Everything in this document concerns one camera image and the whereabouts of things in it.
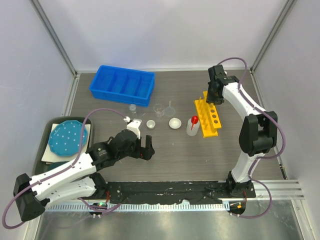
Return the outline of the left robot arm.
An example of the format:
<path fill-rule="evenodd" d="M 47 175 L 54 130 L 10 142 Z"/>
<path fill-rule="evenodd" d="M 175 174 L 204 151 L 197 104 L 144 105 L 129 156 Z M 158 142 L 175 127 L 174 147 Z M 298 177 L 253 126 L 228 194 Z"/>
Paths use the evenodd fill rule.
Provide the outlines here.
<path fill-rule="evenodd" d="M 105 142 L 93 144 L 79 158 L 66 162 L 42 174 L 19 175 L 13 189 L 22 222 L 33 220 L 46 208 L 65 198 L 91 197 L 100 200 L 107 192 L 100 170 L 131 157 L 150 160 L 155 154 L 152 137 L 145 137 L 145 146 L 131 130 L 125 129 Z"/>

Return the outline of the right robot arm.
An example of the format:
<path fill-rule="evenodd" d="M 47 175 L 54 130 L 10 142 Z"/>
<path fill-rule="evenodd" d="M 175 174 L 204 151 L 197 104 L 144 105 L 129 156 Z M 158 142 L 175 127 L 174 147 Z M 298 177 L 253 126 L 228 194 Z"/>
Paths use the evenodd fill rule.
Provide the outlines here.
<path fill-rule="evenodd" d="M 228 76 L 221 64 L 210 67 L 208 75 L 206 102 L 217 106 L 228 101 L 243 120 L 238 138 L 241 153 L 228 173 L 225 186 L 226 193 L 236 198 L 251 190 L 256 165 L 276 145 L 278 116 L 260 107 L 246 93 L 240 80 Z"/>

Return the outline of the yellow test tube rack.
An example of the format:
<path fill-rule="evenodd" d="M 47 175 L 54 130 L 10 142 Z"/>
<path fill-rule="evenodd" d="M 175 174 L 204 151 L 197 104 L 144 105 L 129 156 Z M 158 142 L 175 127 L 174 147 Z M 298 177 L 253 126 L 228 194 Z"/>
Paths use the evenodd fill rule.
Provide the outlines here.
<path fill-rule="evenodd" d="M 203 91 L 203 97 L 194 101 L 195 109 L 201 125 L 204 138 L 217 137 L 218 130 L 222 128 L 216 106 L 213 103 L 207 103 L 207 91 Z"/>

